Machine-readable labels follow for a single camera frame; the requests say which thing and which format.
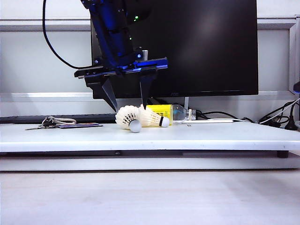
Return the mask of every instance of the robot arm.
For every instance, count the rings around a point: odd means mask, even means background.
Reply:
[[[115,111],[118,106],[109,77],[139,73],[142,103],[146,107],[150,86],[157,70],[167,68],[167,59],[143,60],[141,48],[133,48],[128,25],[147,18],[150,0],[81,0],[90,12],[102,56],[96,67],[79,69],[94,98],[103,98]]]

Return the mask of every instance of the keys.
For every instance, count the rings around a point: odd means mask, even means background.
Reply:
[[[40,124],[38,127],[34,127],[34,128],[28,128],[25,130],[38,130],[38,129],[45,129],[45,128],[57,128],[57,124],[54,121],[54,117],[46,117],[42,124]]]
[[[48,126],[48,127],[44,127],[42,125],[39,125],[38,127],[34,127],[34,128],[28,128],[28,129],[25,129],[25,130],[38,130],[38,129],[46,129],[46,128],[56,128],[57,126]]]

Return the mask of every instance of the shuttlecock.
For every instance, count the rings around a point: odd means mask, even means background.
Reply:
[[[139,122],[138,107],[133,105],[121,107],[116,114],[116,123],[119,124],[122,129],[130,129],[133,133],[140,132],[142,125]]]
[[[163,127],[167,128],[170,120],[153,112],[150,108],[144,109],[143,105],[139,107],[139,119],[142,127]]]

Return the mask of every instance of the wall trim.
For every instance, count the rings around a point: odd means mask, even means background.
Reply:
[[[260,91],[258,95],[244,96],[203,96],[190,97],[210,100],[291,100],[296,95],[290,91]],[[93,99],[91,92],[39,92],[39,93],[0,93],[1,102],[103,102]]]
[[[258,17],[259,30],[290,29],[297,16]],[[90,31],[90,19],[47,19],[48,31]],[[42,31],[41,19],[4,19],[0,20],[0,31]]]

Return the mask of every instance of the white wall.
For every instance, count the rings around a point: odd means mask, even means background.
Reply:
[[[79,0],[48,0],[47,18],[88,18]],[[42,18],[42,0],[1,0],[1,19]],[[257,0],[258,17],[300,14],[299,0]]]
[[[299,14],[299,0],[257,0],[258,17]]]
[[[0,0],[1,19],[40,19],[42,0]],[[300,0],[258,0],[258,16],[300,14]],[[88,12],[79,0],[49,0],[47,18],[88,18]],[[55,49],[72,64],[90,64],[89,32],[49,32]],[[289,31],[259,30],[259,88],[260,90],[288,90]],[[0,33],[0,92],[90,92],[84,80],[74,78],[74,69],[61,63],[51,53],[41,32]],[[202,111],[221,110],[238,117],[258,119],[291,97],[194,97],[190,106]],[[181,99],[168,99],[182,102]],[[139,104],[139,100],[122,101]],[[101,100],[38,98],[4,100],[1,116],[33,114],[112,113]]]

